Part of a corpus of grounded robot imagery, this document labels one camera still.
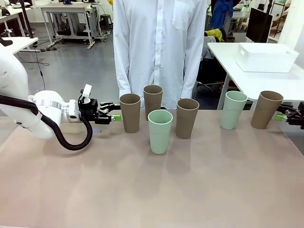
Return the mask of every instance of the white box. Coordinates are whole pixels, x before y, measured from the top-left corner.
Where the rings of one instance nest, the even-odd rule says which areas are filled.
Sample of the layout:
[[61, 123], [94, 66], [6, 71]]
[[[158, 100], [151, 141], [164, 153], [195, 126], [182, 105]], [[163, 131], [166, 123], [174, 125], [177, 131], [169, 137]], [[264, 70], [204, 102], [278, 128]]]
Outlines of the white box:
[[240, 43], [236, 63], [245, 72], [289, 73], [298, 56], [285, 44]]

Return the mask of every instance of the monitor screen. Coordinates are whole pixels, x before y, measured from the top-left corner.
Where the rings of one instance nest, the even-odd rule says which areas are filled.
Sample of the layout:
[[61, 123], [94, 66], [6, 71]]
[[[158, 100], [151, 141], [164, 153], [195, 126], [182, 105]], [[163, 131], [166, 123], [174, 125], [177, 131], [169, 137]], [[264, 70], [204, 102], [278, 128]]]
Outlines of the monitor screen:
[[251, 8], [246, 37], [255, 43], [267, 43], [271, 25], [272, 15]]

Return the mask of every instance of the shirt pocket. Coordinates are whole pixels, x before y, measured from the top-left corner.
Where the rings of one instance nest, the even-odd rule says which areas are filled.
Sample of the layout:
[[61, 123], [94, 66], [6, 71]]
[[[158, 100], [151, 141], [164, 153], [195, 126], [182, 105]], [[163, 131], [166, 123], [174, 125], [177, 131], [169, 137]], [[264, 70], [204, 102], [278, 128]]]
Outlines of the shirt pocket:
[[178, 30], [186, 31], [188, 29], [188, 22], [191, 15], [191, 5], [180, 0], [174, 1], [174, 11], [172, 18], [172, 25]]

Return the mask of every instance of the green cup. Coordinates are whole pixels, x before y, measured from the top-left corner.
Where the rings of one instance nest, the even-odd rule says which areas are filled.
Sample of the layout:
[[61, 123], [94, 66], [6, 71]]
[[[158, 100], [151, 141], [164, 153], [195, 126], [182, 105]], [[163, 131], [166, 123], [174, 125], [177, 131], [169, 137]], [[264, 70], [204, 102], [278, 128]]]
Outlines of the green cup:
[[165, 110], [154, 110], [149, 113], [149, 132], [151, 151], [163, 154], [168, 149], [173, 116]]
[[226, 93], [220, 126], [227, 130], [232, 130], [238, 123], [248, 97], [239, 91], [229, 91]]

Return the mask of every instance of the white dress shirt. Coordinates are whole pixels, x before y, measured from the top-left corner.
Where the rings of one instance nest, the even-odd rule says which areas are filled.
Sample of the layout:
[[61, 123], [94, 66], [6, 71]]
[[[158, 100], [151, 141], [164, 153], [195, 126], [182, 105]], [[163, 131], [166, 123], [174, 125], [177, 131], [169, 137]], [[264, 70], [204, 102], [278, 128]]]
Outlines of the white dress shirt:
[[191, 98], [203, 49], [207, 0], [114, 0], [119, 95], [163, 88], [162, 107]]

